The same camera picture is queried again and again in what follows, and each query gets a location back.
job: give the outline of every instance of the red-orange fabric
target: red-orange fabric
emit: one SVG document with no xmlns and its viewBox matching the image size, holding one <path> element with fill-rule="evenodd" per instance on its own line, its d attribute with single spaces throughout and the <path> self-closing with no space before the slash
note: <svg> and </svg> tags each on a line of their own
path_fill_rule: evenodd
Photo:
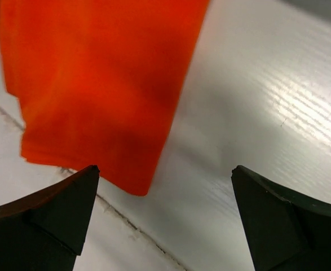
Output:
<svg viewBox="0 0 331 271">
<path fill-rule="evenodd" d="M 1 0 L 6 88 L 27 161 L 101 175 L 145 195 L 208 0 Z"/>
</svg>

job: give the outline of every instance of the towel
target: towel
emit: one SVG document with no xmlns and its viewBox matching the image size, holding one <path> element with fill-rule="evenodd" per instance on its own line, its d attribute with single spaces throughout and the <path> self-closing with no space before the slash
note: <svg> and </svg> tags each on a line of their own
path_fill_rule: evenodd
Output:
<svg viewBox="0 0 331 271">
<path fill-rule="evenodd" d="M 144 196 L 170 131 L 208 0 L 1 0 L 6 89 L 28 162 L 89 164 Z"/>
</svg>

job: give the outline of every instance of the folded cloth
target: folded cloth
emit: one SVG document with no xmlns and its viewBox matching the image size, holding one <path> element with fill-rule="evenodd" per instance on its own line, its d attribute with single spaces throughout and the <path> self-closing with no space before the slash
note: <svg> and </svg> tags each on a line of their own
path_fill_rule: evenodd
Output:
<svg viewBox="0 0 331 271">
<path fill-rule="evenodd" d="M 101 175 L 146 195 L 208 0 L 0 1 L 7 91 L 31 163 Z"/>
</svg>

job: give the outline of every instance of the orange cloth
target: orange cloth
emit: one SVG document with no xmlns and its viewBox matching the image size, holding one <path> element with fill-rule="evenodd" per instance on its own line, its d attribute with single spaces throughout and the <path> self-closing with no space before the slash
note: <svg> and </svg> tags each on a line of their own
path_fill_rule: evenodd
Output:
<svg viewBox="0 0 331 271">
<path fill-rule="evenodd" d="M 208 0 L 1 0 L 6 88 L 27 161 L 101 175 L 145 195 Z"/>
</svg>

